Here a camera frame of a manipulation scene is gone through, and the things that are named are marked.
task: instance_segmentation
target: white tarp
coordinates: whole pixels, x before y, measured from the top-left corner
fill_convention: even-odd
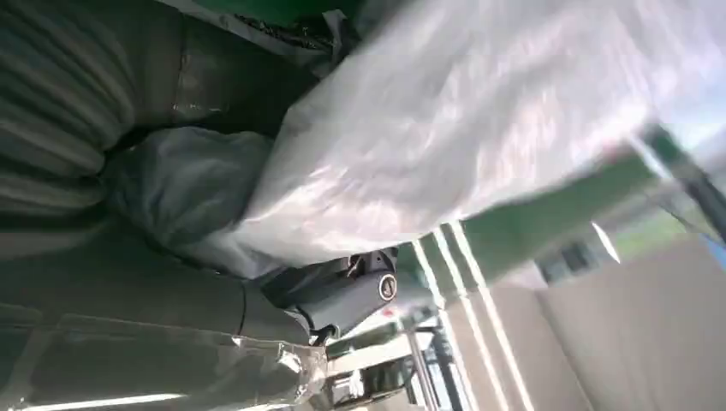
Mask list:
[[[304,265],[591,170],[723,73],[717,0],[419,0],[287,114],[227,235]]]

